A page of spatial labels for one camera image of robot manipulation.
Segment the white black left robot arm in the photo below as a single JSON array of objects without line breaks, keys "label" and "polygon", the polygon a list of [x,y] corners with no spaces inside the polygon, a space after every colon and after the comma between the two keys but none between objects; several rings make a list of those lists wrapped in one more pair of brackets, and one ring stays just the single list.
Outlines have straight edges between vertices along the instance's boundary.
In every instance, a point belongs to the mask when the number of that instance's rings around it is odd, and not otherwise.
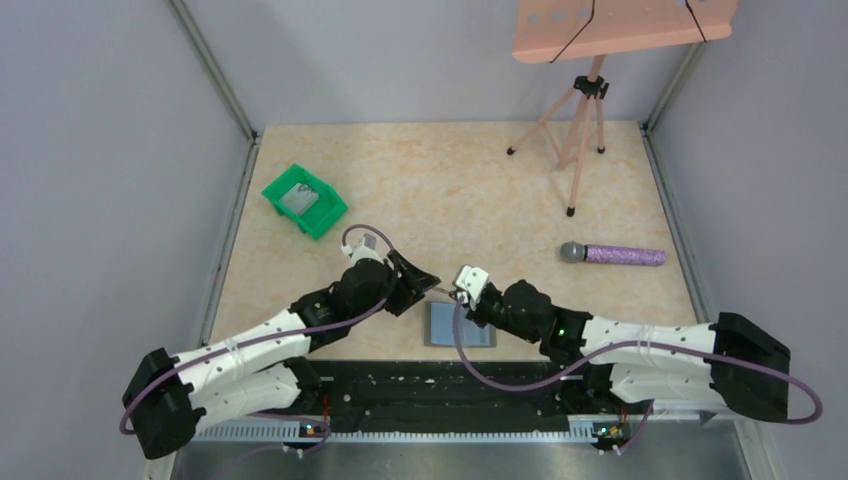
[{"label": "white black left robot arm", "polygon": [[376,313],[401,316],[440,283],[395,250],[386,258],[365,256],[329,286],[240,334],[177,354],[153,350],[123,393],[119,431],[135,437],[153,460],[219,423],[311,404],[320,380],[306,354],[345,338]]}]

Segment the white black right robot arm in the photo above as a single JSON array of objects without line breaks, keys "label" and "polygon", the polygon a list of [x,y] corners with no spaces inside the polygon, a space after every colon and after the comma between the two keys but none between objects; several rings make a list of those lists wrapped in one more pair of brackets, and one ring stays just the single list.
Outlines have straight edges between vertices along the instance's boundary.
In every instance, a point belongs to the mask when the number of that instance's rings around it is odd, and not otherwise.
[{"label": "white black right robot arm", "polygon": [[627,323],[553,304],[525,280],[505,291],[488,280],[457,280],[467,317],[539,347],[554,363],[588,363],[584,385],[628,403],[686,400],[724,406],[755,420],[788,419],[791,352],[746,317],[723,312],[690,326]]}]

